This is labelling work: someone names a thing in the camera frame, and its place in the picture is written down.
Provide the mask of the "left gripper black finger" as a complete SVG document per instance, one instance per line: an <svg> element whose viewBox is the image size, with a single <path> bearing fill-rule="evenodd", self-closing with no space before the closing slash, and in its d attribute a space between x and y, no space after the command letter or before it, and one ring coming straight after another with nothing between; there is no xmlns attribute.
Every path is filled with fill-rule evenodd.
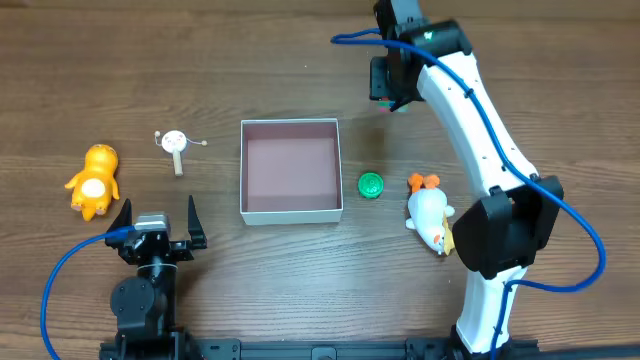
<svg viewBox="0 0 640 360"><path fill-rule="evenodd" d="M122 208L108 228L108 236L105 238L105 245L109 247L120 247L128 239L128 234L132 231L132 205L129 199L126 199Z"/></svg>
<svg viewBox="0 0 640 360"><path fill-rule="evenodd" d="M206 249L207 237L197 215L194 198L192 195L188 199L188 232L192 249Z"/></svg>

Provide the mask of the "colourful puzzle cube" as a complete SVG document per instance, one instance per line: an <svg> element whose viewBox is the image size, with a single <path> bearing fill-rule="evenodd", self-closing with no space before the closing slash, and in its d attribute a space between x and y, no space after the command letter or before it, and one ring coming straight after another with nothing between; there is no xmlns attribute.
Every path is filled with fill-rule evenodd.
<svg viewBox="0 0 640 360"><path fill-rule="evenodd" d="M397 106L395 101L390 100L381 100L377 102L378 110L383 113L406 113L409 110L409 105L405 104L402 106Z"/></svg>

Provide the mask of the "white plush duck orange feet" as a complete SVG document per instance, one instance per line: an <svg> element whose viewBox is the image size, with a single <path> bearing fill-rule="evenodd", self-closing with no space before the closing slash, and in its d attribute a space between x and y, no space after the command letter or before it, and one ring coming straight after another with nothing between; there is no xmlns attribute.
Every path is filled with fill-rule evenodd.
<svg viewBox="0 0 640 360"><path fill-rule="evenodd" d="M412 174L408 180L411 195L408 199L408 229L415 230L423 242L439 256L448 256L455 248L449 218L455 209L439 188L437 175Z"/></svg>

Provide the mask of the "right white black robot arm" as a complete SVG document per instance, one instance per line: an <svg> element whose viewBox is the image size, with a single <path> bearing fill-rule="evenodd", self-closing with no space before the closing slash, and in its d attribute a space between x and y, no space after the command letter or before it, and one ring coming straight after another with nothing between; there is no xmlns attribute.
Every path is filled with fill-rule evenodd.
<svg viewBox="0 0 640 360"><path fill-rule="evenodd" d="M550 238L564 197L555 176L540 176L520 152L487 94L472 46L455 21L409 17L380 22L371 61L370 97L395 107L431 106L468 176L474 202L448 225L451 208L429 178L413 178L407 225L435 252L446 242L467 268L461 315L449 359L509 359L515 350L508 319L520 281Z"/></svg>

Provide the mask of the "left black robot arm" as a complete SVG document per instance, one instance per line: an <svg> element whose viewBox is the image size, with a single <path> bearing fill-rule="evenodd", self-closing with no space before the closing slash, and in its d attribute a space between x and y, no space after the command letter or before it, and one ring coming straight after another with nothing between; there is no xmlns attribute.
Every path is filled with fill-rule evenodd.
<svg viewBox="0 0 640 360"><path fill-rule="evenodd" d="M114 341L100 345L100 360L178 360L205 358L196 339L176 324L177 264L194 259L193 252L207 247L207 237L197 216L194 200L188 200L187 240L170 239L170 223L164 212L132 218L125 201L108 228L119 235L105 238L136 275L117 284L110 307L117 318Z"/></svg>

